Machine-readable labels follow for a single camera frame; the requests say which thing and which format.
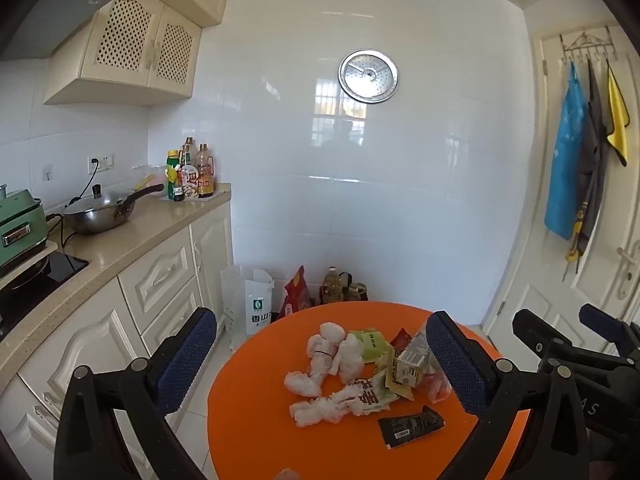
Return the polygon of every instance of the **countertop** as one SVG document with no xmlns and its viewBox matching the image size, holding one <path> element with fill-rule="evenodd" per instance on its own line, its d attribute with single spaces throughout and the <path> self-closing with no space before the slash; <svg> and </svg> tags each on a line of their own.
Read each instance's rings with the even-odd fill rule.
<svg viewBox="0 0 640 480">
<path fill-rule="evenodd" d="M 35 349 L 80 305 L 118 273 L 197 218 L 231 200 L 231 186 L 209 200 L 180 203 L 146 196 L 123 225 L 91 236 L 75 235 L 67 254 L 90 263 L 34 308 L 0 342 L 0 393 Z"/>
</svg>

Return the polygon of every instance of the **lattice cabinet door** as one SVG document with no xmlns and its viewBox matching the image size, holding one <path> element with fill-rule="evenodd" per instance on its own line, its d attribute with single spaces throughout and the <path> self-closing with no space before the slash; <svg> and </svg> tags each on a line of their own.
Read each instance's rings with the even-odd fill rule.
<svg viewBox="0 0 640 480">
<path fill-rule="evenodd" d="M 164 8 L 149 72 L 149 88 L 191 97 L 201 32 L 200 27 L 173 9 Z"/>
<path fill-rule="evenodd" d="M 81 77 L 146 86 L 164 4 L 113 0 L 95 20 Z"/>
</svg>

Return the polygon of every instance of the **pot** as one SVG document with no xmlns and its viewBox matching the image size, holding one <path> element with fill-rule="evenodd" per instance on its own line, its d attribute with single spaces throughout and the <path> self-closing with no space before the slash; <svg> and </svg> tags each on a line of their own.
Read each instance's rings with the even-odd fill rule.
<svg viewBox="0 0 640 480">
<path fill-rule="evenodd" d="M 91 188 L 92 196 L 81 198 L 65 208 L 65 227 L 83 235 L 108 231 L 127 221 L 137 199 L 163 189 L 164 184 L 157 184 L 127 195 L 117 191 L 103 193 L 100 184 L 96 184 Z"/>
</svg>

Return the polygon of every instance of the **green appliance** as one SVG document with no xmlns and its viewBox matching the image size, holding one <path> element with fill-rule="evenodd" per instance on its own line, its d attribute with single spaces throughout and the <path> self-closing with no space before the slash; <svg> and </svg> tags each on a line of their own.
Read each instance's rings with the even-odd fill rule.
<svg viewBox="0 0 640 480">
<path fill-rule="evenodd" d="M 43 249 L 49 235 L 40 200 L 27 189 L 5 195 L 5 188 L 0 186 L 0 276 Z"/>
</svg>

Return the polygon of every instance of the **hanging cloth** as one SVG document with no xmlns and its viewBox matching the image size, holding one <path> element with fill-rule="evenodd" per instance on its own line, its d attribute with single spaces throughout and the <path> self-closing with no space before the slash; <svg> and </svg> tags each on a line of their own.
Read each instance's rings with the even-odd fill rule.
<svg viewBox="0 0 640 480">
<path fill-rule="evenodd" d="M 611 66 L 609 67 L 609 110 L 611 111 L 611 123 L 613 131 L 607 135 L 609 144 L 616 150 L 618 158 L 623 166 L 626 167 L 626 127 L 629 126 L 629 111 L 626 109 L 625 99 L 622 97 L 620 86 L 613 75 Z"/>
<path fill-rule="evenodd" d="M 549 197 L 546 201 L 545 225 L 550 230 L 569 240 L 572 235 L 577 208 L 576 169 L 580 155 L 582 126 L 586 113 L 586 102 L 572 61 L 569 68 L 569 83 L 562 103 L 562 114 L 558 136 L 551 163 Z"/>
<path fill-rule="evenodd" d="M 571 248 L 565 256 L 568 262 L 578 260 L 589 244 L 602 202 L 609 154 L 607 127 L 602 120 L 600 90 L 591 59 L 588 60 L 588 65 L 590 97 L 582 127 L 576 175 L 576 197 L 580 207 L 575 215 Z"/>
</svg>

